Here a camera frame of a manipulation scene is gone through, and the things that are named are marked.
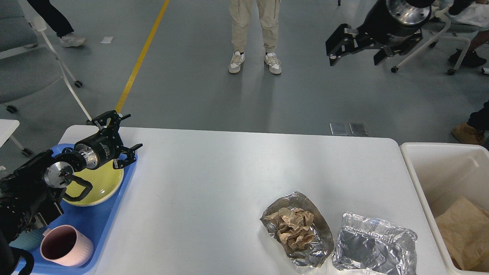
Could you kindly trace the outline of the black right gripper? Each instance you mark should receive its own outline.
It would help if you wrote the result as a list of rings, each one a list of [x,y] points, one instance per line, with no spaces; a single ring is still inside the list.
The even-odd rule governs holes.
[[[330,66],[365,47],[383,47],[373,57],[375,66],[396,54],[409,53],[422,38],[419,30],[429,21],[432,3],[431,0],[378,0],[358,29],[342,23],[326,40]]]

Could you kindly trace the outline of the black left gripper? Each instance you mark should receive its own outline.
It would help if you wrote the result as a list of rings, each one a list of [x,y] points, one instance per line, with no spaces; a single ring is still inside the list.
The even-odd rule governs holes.
[[[122,115],[116,111],[107,111],[92,120],[87,120],[87,125],[98,127],[98,133],[75,143],[74,146],[75,151],[84,157],[87,168],[99,168],[112,161],[113,169],[117,170],[136,162],[136,151],[143,144],[125,147],[118,134],[121,121],[129,117],[131,114]]]

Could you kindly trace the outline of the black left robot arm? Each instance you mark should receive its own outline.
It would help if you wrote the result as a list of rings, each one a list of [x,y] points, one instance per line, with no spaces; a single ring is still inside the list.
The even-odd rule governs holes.
[[[84,169],[96,170],[108,162],[123,169],[136,162],[141,143],[125,147],[119,134],[121,121],[130,114],[107,111],[88,124],[99,131],[54,155],[49,149],[35,155],[1,179],[1,274],[14,273],[21,258],[26,265],[21,275],[29,275],[34,267],[30,252],[10,246],[21,232],[49,225],[63,215],[61,200],[80,201],[93,189],[92,184],[75,176]]]

